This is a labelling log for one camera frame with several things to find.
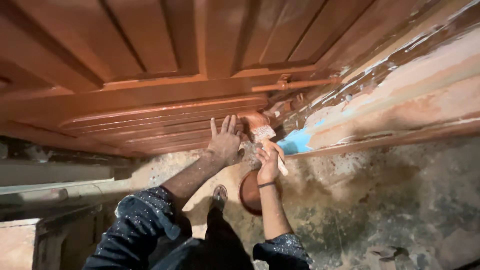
foot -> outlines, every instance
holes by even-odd
[[[223,207],[225,206],[227,200],[227,189],[222,184],[219,184],[213,191],[212,204],[210,205],[210,209],[216,207],[220,209],[220,211],[223,211]]]

dark sleeve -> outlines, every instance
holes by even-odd
[[[117,219],[102,235],[84,270],[146,269],[158,239],[174,240],[179,236],[174,213],[173,203],[161,187],[125,197],[115,210]]]
[[[305,269],[313,263],[300,239],[293,233],[282,234],[253,247],[253,259],[268,263],[270,270]]]

brown painted door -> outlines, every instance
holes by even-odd
[[[373,2],[3,0],[0,134],[124,156],[206,147],[211,117],[262,110],[272,93],[252,86],[282,74],[313,77]]]

painted pipe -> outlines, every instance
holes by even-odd
[[[328,85],[328,84],[339,84],[342,82],[342,78],[339,77],[332,77],[330,79],[325,80],[315,80],[315,81],[297,81],[288,83],[278,82],[275,85],[269,86],[254,86],[252,87],[252,92],[264,92],[270,90],[287,90],[287,89],[294,89],[294,88],[304,88],[309,86],[319,86],[319,85]]]

black pants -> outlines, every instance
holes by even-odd
[[[223,269],[252,269],[250,256],[245,252],[243,244],[218,208],[212,208],[207,215],[207,231],[205,244],[212,251]]]

